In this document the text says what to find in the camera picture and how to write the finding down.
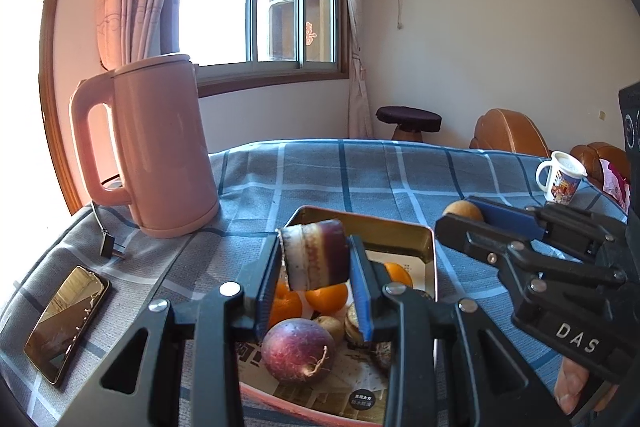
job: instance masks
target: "black stool cushion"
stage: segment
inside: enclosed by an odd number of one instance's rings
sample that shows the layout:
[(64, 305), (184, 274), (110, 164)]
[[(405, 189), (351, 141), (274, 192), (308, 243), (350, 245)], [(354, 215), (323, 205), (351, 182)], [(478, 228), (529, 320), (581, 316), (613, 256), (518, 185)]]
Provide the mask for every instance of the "black stool cushion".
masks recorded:
[(397, 123), (403, 130), (425, 132), (438, 132), (442, 123), (439, 114), (402, 105), (381, 107), (376, 113), (376, 118), (384, 123)]

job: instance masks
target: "blue checkered tablecloth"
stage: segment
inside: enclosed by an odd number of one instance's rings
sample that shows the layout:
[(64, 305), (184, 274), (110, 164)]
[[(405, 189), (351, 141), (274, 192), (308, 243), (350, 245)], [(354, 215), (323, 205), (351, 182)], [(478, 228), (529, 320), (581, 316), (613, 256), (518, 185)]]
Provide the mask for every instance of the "blue checkered tablecloth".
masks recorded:
[[(154, 296), (174, 303), (200, 299), (217, 283), (235, 279), (258, 255), (268, 233), (303, 204), (433, 227), (449, 203), (472, 194), (517, 207), (544, 203), (534, 180), (540, 158), (506, 152), (376, 140), (292, 140), (249, 144), (214, 154), (210, 162), (221, 210), (203, 229), (160, 241), (140, 232), (127, 208), (100, 207), (103, 223), (126, 247), (125, 261), (107, 261), (98, 254), (100, 228), (90, 208), (83, 208), (30, 273), (15, 282), (14, 297), (0, 315), (0, 372), (40, 427), (55, 425), (146, 302)], [(626, 220), (588, 182), (581, 183), (572, 204)], [(559, 356), (513, 327), (511, 301), (495, 270), (440, 245), (436, 254), (441, 298), (476, 299), (552, 386)], [(107, 277), (114, 291), (84, 336), (65, 383), (55, 389), (22, 347), (44, 306), (78, 264)], [(180, 401), (184, 425), (190, 381), (188, 346)], [(244, 402), (244, 414), (248, 426), (309, 425), (250, 401)]]

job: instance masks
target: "kettle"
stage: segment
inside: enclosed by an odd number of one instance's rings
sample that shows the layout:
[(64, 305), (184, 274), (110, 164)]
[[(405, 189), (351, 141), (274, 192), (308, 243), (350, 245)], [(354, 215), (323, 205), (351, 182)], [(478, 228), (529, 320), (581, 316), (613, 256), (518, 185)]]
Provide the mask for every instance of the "kettle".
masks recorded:
[[(122, 186), (100, 183), (89, 111), (107, 107)], [(69, 105), (82, 181), (98, 204), (128, 204), (152, 237), (177, 237), (208, 223), (220, 207), (190, 56), (145, 58), (83, 80)]]

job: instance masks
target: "smartphone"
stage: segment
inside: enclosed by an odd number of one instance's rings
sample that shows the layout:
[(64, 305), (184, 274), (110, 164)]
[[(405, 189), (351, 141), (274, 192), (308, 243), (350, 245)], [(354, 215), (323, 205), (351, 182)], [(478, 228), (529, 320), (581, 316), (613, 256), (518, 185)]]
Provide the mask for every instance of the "smartphone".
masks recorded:
[(76, 266), (40, 316), (24, 353), (42, 376), (59, 386), (78, 341), (110, 287), (107, 279)]

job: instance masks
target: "tray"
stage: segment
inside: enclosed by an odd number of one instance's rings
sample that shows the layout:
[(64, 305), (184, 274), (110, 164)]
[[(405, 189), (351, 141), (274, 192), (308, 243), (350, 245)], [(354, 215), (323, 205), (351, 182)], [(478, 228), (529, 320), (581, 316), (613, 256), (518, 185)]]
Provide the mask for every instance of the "tray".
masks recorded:
[[(380, 262), (401, 264), (414, 287), (437, 298), (433, 232), (428, 227), (318, 206), (301, 206), (287, 222), (306, 225), (340, 219), (348, 235), (359, 235), (367, 256)], [(348, 304), (351, 302), (351, 289)], [(303, 317), (312, 309), (303, 298)], [(336, 317), (344, 317), (344, 309)], [(238, 369), (242, 393), (275, 409), (327, 426), (379, 426), (384, 418), (386, 377), (362, 349), (346, 342), (338, 346), (332, 374), (314, 387), (279, 384), (260, 361), (260, 347), (238, 345)]]

